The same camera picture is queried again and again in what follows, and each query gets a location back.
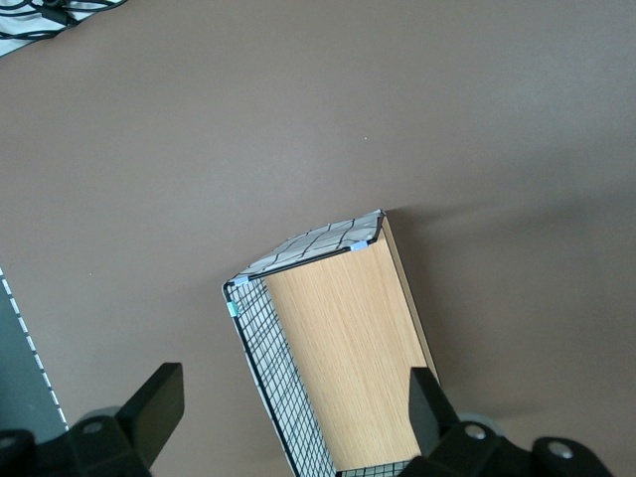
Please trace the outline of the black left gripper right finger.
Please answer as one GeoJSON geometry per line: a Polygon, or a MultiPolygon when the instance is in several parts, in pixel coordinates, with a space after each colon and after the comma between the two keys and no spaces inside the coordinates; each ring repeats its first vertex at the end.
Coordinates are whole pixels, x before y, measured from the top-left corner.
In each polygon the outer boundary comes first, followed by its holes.
{"type": "Polygon", "coordinates": [[[428,368],[409,376],[408,417],[420,454],[402,476],[607,476],[585,445],[563,437],[536,439],[529,450],[488,425],[462,420],[428,368]]]}

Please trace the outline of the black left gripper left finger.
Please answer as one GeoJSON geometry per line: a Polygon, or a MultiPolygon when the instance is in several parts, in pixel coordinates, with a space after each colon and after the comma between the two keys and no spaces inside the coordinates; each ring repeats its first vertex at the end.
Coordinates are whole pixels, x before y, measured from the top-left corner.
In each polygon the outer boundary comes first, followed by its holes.
{"type": "Polygon", "coordinates": [[[38,443],[1,432],[3,476],[149,476],[185,412],[184,370],[164,363],[113,416],[99,414],[38,443]]]}

